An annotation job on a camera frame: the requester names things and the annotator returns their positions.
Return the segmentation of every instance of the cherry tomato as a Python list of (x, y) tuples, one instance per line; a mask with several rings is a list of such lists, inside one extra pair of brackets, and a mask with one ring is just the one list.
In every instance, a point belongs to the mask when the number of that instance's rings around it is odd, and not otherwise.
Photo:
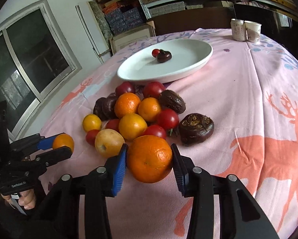
[(154, 81), (148, 83), (145, 88), (143, 89), (142, 93), (145, 98), (148, 97), (154, 97), (156, 99), (159, 99), (160, 94), (165, 90), (166, 88), (163, 86), (162, 83)]
[(135, 87), (131, 82), (123, 82), (121, 85), (116, 87), (115, 94), (116, 96), (120, 96), (121, 94), (131, 92), (136, 93)]
[(145, 131), (142, 133), (142, 136), (144, 135), (154, 135), (163, 139), (167, 137), (166, 131), (159, 125), (151, 125), (147, 127)]
[(116, 130), (119, 133), (119, 128), (118, 128), (119, 122), (120, 122), (120, 119), (110, 120), (107, 122), (105, 128), (110, 128), (110, 129)]
[(98, 132), (98, 129), (92, 129), (87, 132), (85, 139), (91, 146), (95, 146), (95, 138)]
[(176, 128), (179, 124), (179, 116), (172, 109), (164, 109), (157, 117), (157, 124), (165, 130)]
[(152, 50), (152, 53), (151, 54), (152, 54), (153, 57), (156, 58), (159, 53), (160, 53), (160, 49), (157, 49), (156, 48), (156, 49)]

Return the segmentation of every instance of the white window frame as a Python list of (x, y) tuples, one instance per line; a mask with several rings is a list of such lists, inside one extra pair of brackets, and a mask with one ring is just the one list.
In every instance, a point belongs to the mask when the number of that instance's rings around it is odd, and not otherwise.
[[(42, 92), (39, 92), (36, 87), (33, 85), (32, 81), (24, 71), (21, 63), (19, 62), (11, 42), (9, 40), (8, 34), (6, 29), (11, 26), (13, 23), (17, 22), (24, 16), (34, 12), (36, 10), (40, 10), (43, 18), (45, 20), (46, 25), (54, 38), (59, 50), (61, 51), (63, 57), (67, 61), (69, 67), (67, 67), (61, 74), (56, 76), (52, 82), (50, 82)], [(48, 4), (47, 0), (39, 0), (35, 3), (28, 5), (27, 7), (19, 10), (15, 14), (8, 17), (0, 24), (0, 36), (3, 35), (8, 50), (11, 54), (11, 57), (16, 65), (16, 68), (20, 72), (21, 76), (23, 77), (26, 84), (29, 86), (30, 90), (34, 93), (36, 98), (27, 108), (27, 110), (23, 113), (19, 121), (17, 122), (16, 126), (14, 127), (13, 131), (9, 133), (9, 138), (14, 141), (18, 138), (18, 135), (21, 133), (26, 126), (26, 123), (29, 121), (31, 116), (38, 110), (38, 108), (48, 99), (50, 94), (54, 92), (56, 89), (60, 88), (60, 85), (64, 83), (65, 80), (71, 78), (75, 75), (78, 71), (82, 69), (80, 63), (78, 62), (77, 58), (75, 57), (74, 53), (72, 52), (69, 44), (66, 41), (53, 13)]]

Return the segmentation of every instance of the oval plate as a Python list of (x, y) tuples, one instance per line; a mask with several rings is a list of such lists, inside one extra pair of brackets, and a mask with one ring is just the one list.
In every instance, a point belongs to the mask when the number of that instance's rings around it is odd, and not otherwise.
[[(153, 49), (171, 52), (172, 58), (158, 63), (151, 55)], [(119, 67), (120, 79), (145, 84), (148, 81), (171, 82), (201, 69), (213, 53), (212, 46), (196, 39), (173, 39), (151, 45), (127, 58)]]

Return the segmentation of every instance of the orange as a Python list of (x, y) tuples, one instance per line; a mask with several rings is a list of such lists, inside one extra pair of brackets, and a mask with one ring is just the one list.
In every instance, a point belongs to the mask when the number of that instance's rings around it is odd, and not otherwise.
[(94, 114), (89, 114), (83, 119), (83, 129), (88, 132), (93, 129), (100, 130), (102, 126), (102, 121), (100, 118)]
[(115, 114), (118, 118), (122, 118), (129, 113), (137, 113), (140, 99), (134, 93), (124, 93), (119, 96), (115, 104)]
[(145, 120), (135, 113), (130, 113), (120, 120), (119, 133), (127, 140), (134, 140), (141, 136), (143, 131), (147, 128)]
[(74, 140), (73, 138), (68, 135), (68, 134), (59, 134), (53, 141), (53, 150), (63, 147), (63, 146), (67, 146), (70, 148), (70, 150), (73, 152), (74, 151)]
[(127, 152), (127, 166), (136, 180), (155, 183), (172, 168), (172, 151), (167, 141), (153, 135), (136, 138)]
[(116, 130), (107, 128), (99, 131), (95, 138), (96, 150), (106, 158), (117, 156), (125, 140)]
[(156, 121), (160, 112), (161, 107), (159, 101), (153, 97), (143, 99), (138, 107), (138, 114), (148, 122)]

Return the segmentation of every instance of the deer print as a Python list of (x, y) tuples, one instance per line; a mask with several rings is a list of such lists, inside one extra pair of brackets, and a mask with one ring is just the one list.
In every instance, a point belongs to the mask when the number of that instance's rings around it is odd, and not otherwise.
[(80, 88), (75, 91), (75, 92), (70, 92), (65, 99), (62, 101), (62, 103), (60, 104), (59, 108), (63, 107), (66, 103), (68, 103), (71, 99), (75, 98), (79, 93), (81, 93), (83, 90), (85, 90), (85, 88), (90, 85), (93, 81), (93, 78), (88, 78), (86, 80), (84, 80), (83, 82), (81, 82), (80, 84)]
[[(269, 104), (281, 115), (291, 119), (289, 122), (294, 125), (296, 141), (277, 140), (259, 135), (236, 138), (231, 142), (230, 148), (236, 146), (232, 153), (230, 166), (218, 176), (226, 177), (234, 173), (239, 179), (247, 178), (246, 188), (253, 195), (268, 177), (277, 180), (291, 180), (287, 201), (283, 207), (282, 217), (277, 232), (283, 224), (284, 217), (288, 211), (290, 201), (296, 193), (298, 204), (298, 105), (294, 105), (284, 94), (280, 99), (287, 113), (280, 110), (272, 102), (272, 94), (267, 94)], [(176, 216), (176, 227), (174, 233), (184, 236), (184, 219), (192, 207), (193, 200), (182, 207)]]

